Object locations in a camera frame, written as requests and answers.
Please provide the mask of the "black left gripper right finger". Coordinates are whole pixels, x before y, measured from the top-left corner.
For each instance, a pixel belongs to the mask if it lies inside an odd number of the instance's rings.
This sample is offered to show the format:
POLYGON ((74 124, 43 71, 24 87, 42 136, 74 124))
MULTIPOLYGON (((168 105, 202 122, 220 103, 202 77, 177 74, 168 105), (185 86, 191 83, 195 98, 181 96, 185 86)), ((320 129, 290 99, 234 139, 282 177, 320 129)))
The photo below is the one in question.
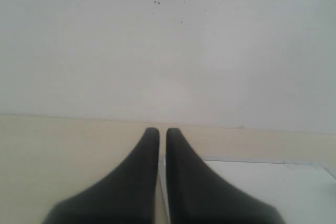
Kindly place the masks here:
POLYGON ((283 223, 273 206, 239 190, 198 156, 178 128, 166 133, 171 223, 283 223))

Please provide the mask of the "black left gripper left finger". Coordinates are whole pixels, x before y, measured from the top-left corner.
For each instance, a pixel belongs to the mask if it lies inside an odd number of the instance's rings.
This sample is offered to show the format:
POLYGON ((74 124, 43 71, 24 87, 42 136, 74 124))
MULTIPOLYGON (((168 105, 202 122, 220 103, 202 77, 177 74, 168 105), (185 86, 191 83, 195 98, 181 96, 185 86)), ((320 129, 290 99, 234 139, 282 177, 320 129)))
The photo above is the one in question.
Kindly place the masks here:
POLYGON ((158 129, 145 129, 111 173, 57 203, 44 223, 154 223, 159 149, 158 129))

